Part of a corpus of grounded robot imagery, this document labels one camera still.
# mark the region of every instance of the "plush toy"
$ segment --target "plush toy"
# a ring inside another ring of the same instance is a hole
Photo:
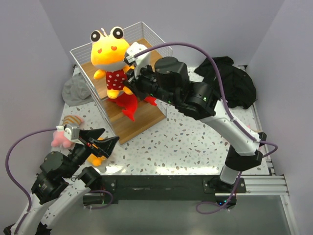
[[[90,154],[87,158],[87,161],[90,162],[93,166],[100,166],[101,163],[105,160],[105,156],[102,157],[96,157],[94,154]]]
[[[138,106],[138,100],[132,91],[124,86],[127,81],[126,72],[130,68],[125,62],[125,54],[130,47],[129,43],[124,39],[124,31],[120,27],[114,27],[107,35],[102,29],[103,34],[96,30],[91,34],[91,63],[98,69],[94,75],[94,79],[106,78],[107,95],[110,101],[124,107],[122,112],[134,121],[134,113]],[[152,105],[156,98],[148,96],[145,101]]]
[[[64,126],[70,123],[76,123],[80,125],[82,122],[84,121],[79,116],[67,115],[64,117],[62,125]],[[64,148],[70,148],[72,144],[73,142],[64,136],[64,131],[53,132],[53,141],[51,142],[52,147],[57,147],[57,146],[62,145]]]

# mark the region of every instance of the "plush toy head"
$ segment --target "plush toy head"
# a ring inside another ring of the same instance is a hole
[[[103,34],[96,30],[92,32],[90,40],[92,42],[90,59],[96,68],[104,71],[116,71],[125,66],[123,60],[130,45],[124,39],[122,28],[114,27],[110,35],[107,35],[104,30]]]

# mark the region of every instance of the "frog plush eye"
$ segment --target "frog plush eye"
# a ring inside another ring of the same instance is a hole
[[[116,39],[120,39],[124,36],[124,31],[121,27],[114,27],[111,32],[110,35],[112,35],[113,37],[115,37]]]
[[[90,39],[92,42],[98,42],[99,39],[101,38],[101,34],[98,30],[92,32],[91,36],[90,36]]]

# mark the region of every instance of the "black cloth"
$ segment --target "black cloth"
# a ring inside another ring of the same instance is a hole
[[[249,108],[256,100],[256,89],[251,77],[245,71],[233,66],[234,61],[227,56],[215,57],[213,60],[219,68],[229,108],[237,106]],[[205,59],[194,72],[204,77],[203,82],[221,94],[216,73],[208,59]]]

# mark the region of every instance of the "orange plush toy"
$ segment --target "orange plush toy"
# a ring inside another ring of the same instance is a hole
[[[110,35],[107,35],[104,29],[102,31],[103,34],[96,30],[90,36],[92,42],[90,60],[98,69],[93,78],[96,80],[106,78],[109,100],[126,108],[123,113],[134,121],[138,100],[124,85],[124,82],[128,80],[126,72],[131,68],[124,62],[126,51],[130,45],[124,39],[124,31],[121,27],[114,27],[110,31]],[[145,99],[150,104],[157,105],[155,100],[153,97]]]

